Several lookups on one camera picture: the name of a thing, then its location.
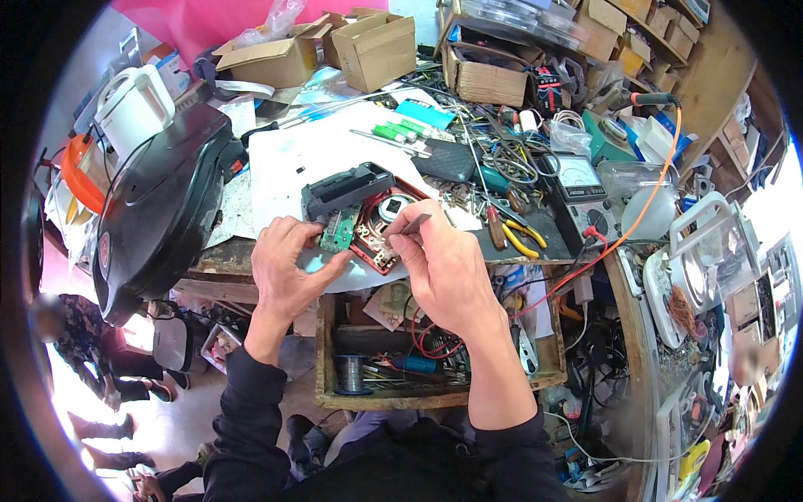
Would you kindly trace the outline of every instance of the floor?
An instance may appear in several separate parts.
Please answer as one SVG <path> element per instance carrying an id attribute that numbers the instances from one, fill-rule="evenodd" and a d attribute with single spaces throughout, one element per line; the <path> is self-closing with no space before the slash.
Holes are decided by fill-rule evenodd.
<path id="1" fill-rule="evenodd" d="M 49 243 L 45 250 L 45 272 L 42 290 L 57 294 L 68 292 L 94 295 L 91 280 L 81 271 L 68 271 L 67 261 Z M 279 405 L 282 416 L 287 419 L 292 414 L 303 414 L 318 423 L 332 410 L 324 410 L 312 403 L 315 391 L 315 371 L 310 355 L 312 340 L 297 340 L 288 337 L 283 344 L 280 364 L 287 366 L 291 382 L 287 384 L 284 400 Z M 189 390 L 177 389 L 172 378 L 165 377 L 165 383 L 177 392 L 174 402 L 162 402 L 151 398 L 148 401 L 126 402 L 116 414 L 103 404 L 78 379 L 72 369 L 60 356 L 48 347 L 50 355 L 55 395 L 53 405 L 61 418 L 65 431 L 71 435 L 71 424 L 66 416 L 69 410 L 80 417 L 104 423 L 121 423 L 126 413 L 130 413 L 136 424 L 133 439 L 85 439 L 94 447 L 109 453 L 120 451 L 142 451 L 148 453 L 156 462 L 156 471 L 177 467 L 196 457 L 201 443 L 213 441 L 215 433 L 212 420 L 220 413 L 220 394 L 226 387 L 226 376 L 210 367 L 203 375 L 191 375 Z M 336 413 L 326 422 L 325 429 L 336 433 L 345 425 L 344 415 Z M 279 434 L 277 446 L 287 449 L 289 438 L 284 429 Z M 91 460 L 82 455 L 84 462 L 91 467 Z M 131 500 L 129 489 L 124 482 L 124 474 L 118 471 L 97 470 L 96 474 L 104 481 L 110 492 L 121 501 Z M 196 479 L 177 493 L 195 493 L 203 490 L 203 482 Z"/>

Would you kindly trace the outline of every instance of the green circuit board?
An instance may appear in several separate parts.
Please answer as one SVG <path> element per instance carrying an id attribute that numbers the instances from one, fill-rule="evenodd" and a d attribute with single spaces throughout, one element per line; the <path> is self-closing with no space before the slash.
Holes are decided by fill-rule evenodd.
<path id="1" fill-rule="evenodd" d="M 354 237 L 354 227 L 357 224 L 357 218 L 360 216 L 361 208 L 362 204 L 358 204 L 329 213 L 326 229 L 318 243 L 321 249 L 339 253 L 349 248 L 349 244 L 351 244 Z"/>

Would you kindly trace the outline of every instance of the white electric kettle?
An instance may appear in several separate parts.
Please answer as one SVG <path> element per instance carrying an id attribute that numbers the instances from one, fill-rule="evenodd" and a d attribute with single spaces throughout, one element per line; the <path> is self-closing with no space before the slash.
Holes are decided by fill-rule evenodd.
<path id="1" fill-rule="evenodd" d="M 126 68 L 109 81 L 98 98 L 95 122 L 124 161 L 139 144 L 165 130 L 175 113 L 159 72 L 146 64 Z"/>

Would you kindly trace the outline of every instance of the wooden drawer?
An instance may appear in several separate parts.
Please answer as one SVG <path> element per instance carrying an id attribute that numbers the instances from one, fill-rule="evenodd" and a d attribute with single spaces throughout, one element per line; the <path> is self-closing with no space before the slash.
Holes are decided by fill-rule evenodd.
<path id="1" fill-rule="evenodd" d="M 549 311 L 555 334 L 536 340 L 539 372 L 532 375 L 534 389 L 566 382 L 566 358 L 563 335 L 560 331 L 557 304 L 550 298 Z M 334 296 L 326 295 L 321 301 L 319 316 L 323 328 L 316 336 L 315 345 L 315 404 L 332 410 L 426 410 L 461 406 L 468 403 L 468 386 L 444 386 L 415 390 L 374 390 L 369 396 L 342 396 L 335 394 L 337 373 L 333 359 L 332 326 L 334 324 Z"/>

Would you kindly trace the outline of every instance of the pliers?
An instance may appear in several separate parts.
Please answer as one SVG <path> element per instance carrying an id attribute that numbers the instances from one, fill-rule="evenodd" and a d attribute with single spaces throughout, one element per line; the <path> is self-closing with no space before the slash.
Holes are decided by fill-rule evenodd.
<path id="1" fill-rule="evenodd" d="M 505 237 L 507 237 L 507 240 L 509 240 L 511 244 L 513 244 L 513 247 L 522 255 L 533 259 L 538 259 L 538 257 L 540 256 L 538 254 L 538 251 L 533 251 L 529 247 L 523 245 L 521 241 L 516 237 L 516 235 L 513 234 L 511 228 L 516 229 L 525 235 L 529 235 L 538 243 L 539 246 L 541 246 L 541 248 L 543 249 L 547 248 L 546 241 L 544 241 L 544 238 L 541 237 L 541 234 L 536 232 L 534 228 L 522 227 L 519 223 L 514 222 L 511 219 L 505 220 L 505 222 L 502 223 L 502 232 L 504 232 Z"/>

